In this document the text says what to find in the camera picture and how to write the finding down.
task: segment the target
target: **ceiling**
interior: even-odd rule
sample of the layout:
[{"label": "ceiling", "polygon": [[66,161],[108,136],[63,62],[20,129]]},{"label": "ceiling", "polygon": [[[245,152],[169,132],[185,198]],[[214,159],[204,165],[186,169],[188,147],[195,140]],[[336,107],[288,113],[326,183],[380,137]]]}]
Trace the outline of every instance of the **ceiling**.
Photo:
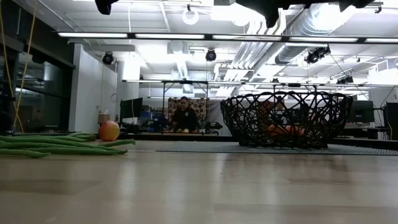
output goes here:
[{"label": "ceiling", "polygon": [[[34,1],[14,0],[28,11],[33,11]],[[193,6],[199,12],[199,20],[194,25],[186,24],[182,13],[184,4],[168,4],[164,2],[164,12],[159,3],[115,3],[110,16],[101,15],[94,2],[73,0],[40,0],[37,17],[55,30],[86,31],[86,32],[174,32],[174,33],[209,33],[209,34],[244,34],[249,25],[237,26],[231,21],[214,21],[211,19],[213,1],[202,1],[201,6]],[[398,36],[398,4],[396,0],[384,0],[382,12],[375,14],[375,8],[358,9],[356,13],[331,35],[366,35],[366,36]],[[300,12],[302,6],[291,6],[285,11],[287,23]],[[177,66],[172,58],[167,57],[167,43],[160,40],[91,40],[91,45],[135,45],[146,64],[141,73],[152,75],[170,73]],[[218,61],[207,62],[205,52],[195,52],[187,60],[189,70],[213,71],[217,63],[230,62],[234,59],[242,43],[240,42],[188,42],[189,46],[216,49]],[[305,81],[308,77],[331,77],[341,70],[352,69],[357,77],[366,77],[368,70],[384,57],[398,58],[398,45],[330,45],[331,54],[340,66],[336,66],[331,57],[324,58],[320,63],[308,70],[300,66],[301,61],[285,67],[283,78],[291,78],[293,82]]]}]

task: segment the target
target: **computer monitor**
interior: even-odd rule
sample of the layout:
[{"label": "computer monitor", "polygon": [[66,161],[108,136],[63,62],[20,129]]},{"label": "computer monitor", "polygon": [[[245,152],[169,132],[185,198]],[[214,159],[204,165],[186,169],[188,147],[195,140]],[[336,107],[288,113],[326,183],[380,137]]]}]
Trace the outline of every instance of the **computer monitor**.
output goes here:
[{"label": "computer monitor", "polygon": [[347,122],[374,122],[373,101],[354,100]]},{"label": "computer monitor", "polygon": [[120,121],[123,118],[139,118],[142,111],[142,98],[120,102]]}]

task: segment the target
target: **apple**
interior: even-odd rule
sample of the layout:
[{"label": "apple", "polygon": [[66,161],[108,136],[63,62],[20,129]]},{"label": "apple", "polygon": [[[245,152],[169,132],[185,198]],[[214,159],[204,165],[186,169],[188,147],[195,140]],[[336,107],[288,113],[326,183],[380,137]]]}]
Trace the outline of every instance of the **apple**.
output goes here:
[{"label": "apple", "polygon": [[120,134],[119,125],[114,121],[105,121],[98,131],[99,138],[103,141],[115,141]]}]

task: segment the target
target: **patterned backdrop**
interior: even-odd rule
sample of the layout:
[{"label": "patterned backdrop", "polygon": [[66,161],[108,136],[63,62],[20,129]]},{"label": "patterned backdrop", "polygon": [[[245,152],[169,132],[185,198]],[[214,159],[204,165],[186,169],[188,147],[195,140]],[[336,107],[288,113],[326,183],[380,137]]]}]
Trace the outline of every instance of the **patterned backdrop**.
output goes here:
[{"label": "patterned backdrop", "polygon": [[[189,104],[192,109],[197,112],[199,120],[206,117],[206,110],[208,110],[208,100],[202,98],[200,100],[189,99]],[[174,112],[180,106],[180,99],[169,98],[169,121],[172,121]]]}]

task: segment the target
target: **man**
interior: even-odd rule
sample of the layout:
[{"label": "man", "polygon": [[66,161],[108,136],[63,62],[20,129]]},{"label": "man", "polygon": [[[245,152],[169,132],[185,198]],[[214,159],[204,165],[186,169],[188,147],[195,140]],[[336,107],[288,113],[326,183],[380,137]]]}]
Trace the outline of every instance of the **man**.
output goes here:
[{"label": "man", "polygon": [[173,122],[175,123],[174,132],[196,131],[198,116],[194,109],[189,106],[189,100],[183,96],[180,100],[180,107],[174,112]]}]

